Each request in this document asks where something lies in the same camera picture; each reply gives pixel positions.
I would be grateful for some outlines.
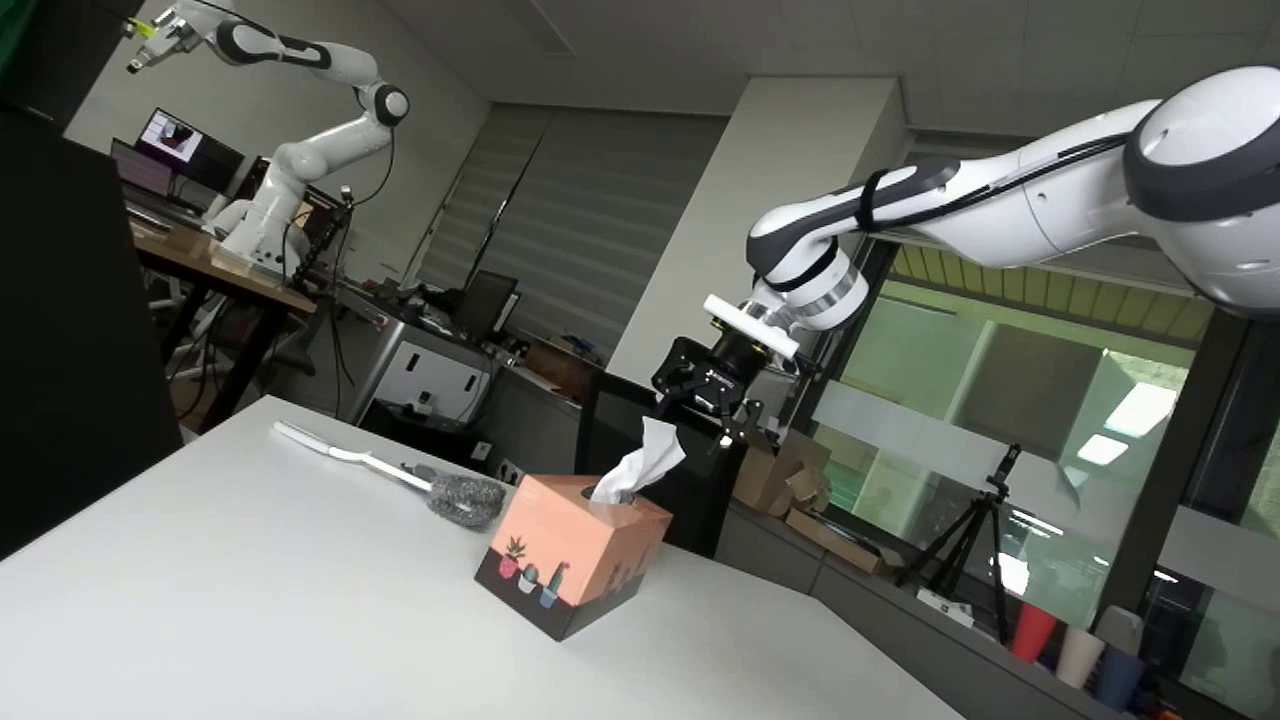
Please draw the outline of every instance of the tissue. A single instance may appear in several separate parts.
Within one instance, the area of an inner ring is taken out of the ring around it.
[[[643,440],[592,487],[592,503],[624,503],[682,460],[677,422],[643,416]]]

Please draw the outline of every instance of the ceiling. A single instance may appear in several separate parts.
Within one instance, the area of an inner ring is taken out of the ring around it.
[[[743,77],[899,77],[916,131],[1030,135],[1280,59],[1276,0],[384,0],[478,94],[728,114]]]

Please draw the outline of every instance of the table surface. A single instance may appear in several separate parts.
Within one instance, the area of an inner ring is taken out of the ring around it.
[[[0,717],[957,717],[817,601],[677,548],[557,644],[473,581],[485,536],[276,419],[460,470],[250,402],[0,563]]]
[[[131,225],[131,248],[151,258],[201,272],[208,280],[231,284],[238,290],[262,297],[262,299],[282,303],[303,314],[317,313],[317,303],[303,290],[278,284],[276,276],[266,276],[259,269],[247,269],[244,258],[217,253],[213,235],[201,235],[188,226],[151,226],[139,221],[129,221],[129,225]]]

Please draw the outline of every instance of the robotic arm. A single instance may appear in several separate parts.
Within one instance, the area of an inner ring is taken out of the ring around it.
[[[906,165],[763,211],[748,235],[751,297],[710,297],[714,346],[677,341],[652,376],[664,402],[690,402],[733,435],[768,422],[751,381],[800,364],[797,332],[839,327],[866,284],[845,231],[906,226],[973,265],[1018,269],[1114,235],[1153,235],[1215,303],[1280,309],[1280,71],[1231,69],[1170,98],[1126,103],[1009,155]]]
[[[282,231],[296,205],[303,200],[309,185],[361,155],[380,150],[391,139],[391,128],[406,114],[403,86],[380,78],[368,53],[349,42],[276,37],[262,24],[231,10],[231,0],[176,0],[151,24],[131,18],[129,32],[139,40],[129,71],[143,71],[176,53],[197,53],[204,42],[223,65],[298,65],[355,93],[355,103],[362,107],[355,121],[298,145],[278,145],[250,205],[231,205],[220,221],[213,221],[217,226],[226,226],[226,239],[220,244],[226,257],[293,276],[296,253]]]

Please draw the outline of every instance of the tripod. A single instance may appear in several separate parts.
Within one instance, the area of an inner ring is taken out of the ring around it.
[[[1009,470],[1018,450],[1025,450],[1018,445],[1009,445],[1002,460],[987,477],[992,487],[978,490],[976,500],[969,500],[969,506],[894,576],[894,588],[916,585],[922,576],[922,568],[938,560],[937,571],[922,581],[922,588],[950,597],[965,576],[965,560],[973,554],[973,542],[987,525],[992,528],[992,554],[987,560],[992,560],[992,581],[994,581],[992,585],[992,611],[994,611],[1000,644],[1009,644],[1009,605],[1002,605],[1002,571],[1000,571],[1000,532],[1002,532],[1000,514],[1002,514],[1002,494],[1009,494]]]

